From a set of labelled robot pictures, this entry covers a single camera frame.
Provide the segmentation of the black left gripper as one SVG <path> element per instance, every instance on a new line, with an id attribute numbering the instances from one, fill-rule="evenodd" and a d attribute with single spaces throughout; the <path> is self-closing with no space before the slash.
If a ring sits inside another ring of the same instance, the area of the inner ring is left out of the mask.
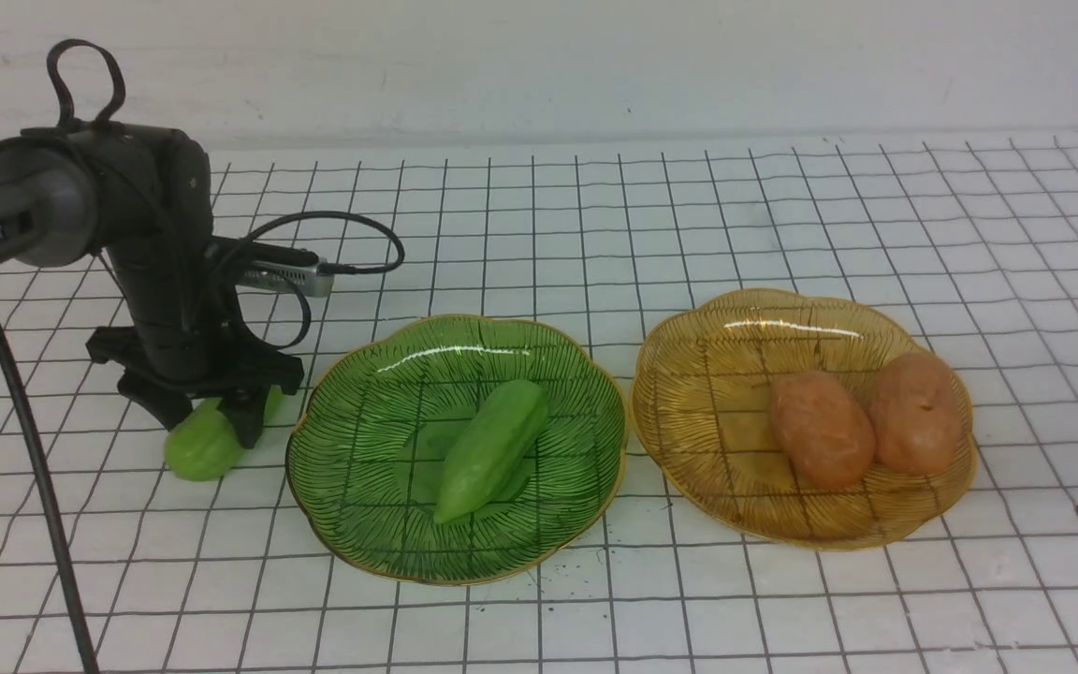
<path id="1" fill-rule="evenodd" d="M 193 413 L 188 394 L 223 394 L 219 411 L 237 443 L 255 448 L 270 388 L 298 393 L 304 370 L 245 328 L 236 286 L 249 264 L 303 256 L 226 236 L 188 242 L 158 233 L 109 244 L 106 253 L 132 325 L 95 330 L 91 359 L 123 367 L 118 393 L 167 432 Z"/>

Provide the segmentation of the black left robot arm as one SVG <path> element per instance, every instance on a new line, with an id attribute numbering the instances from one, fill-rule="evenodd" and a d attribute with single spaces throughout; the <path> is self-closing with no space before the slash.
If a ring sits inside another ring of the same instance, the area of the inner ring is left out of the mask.
<path id="1" fill-rule="evenodd" d="M 180 129 L 85 123 L 0 142 L 0 264 L 56 269 L 106 253 L 132 316 L 101 326 L 89 359 L 123 367 L 118 389 L 174 428 L 215 400 L 240 448 L 264 434 L 275 389 L 302 362 L 243 324 L 236 287 L 292 249 L 215 235 L 210 159 Z"/>

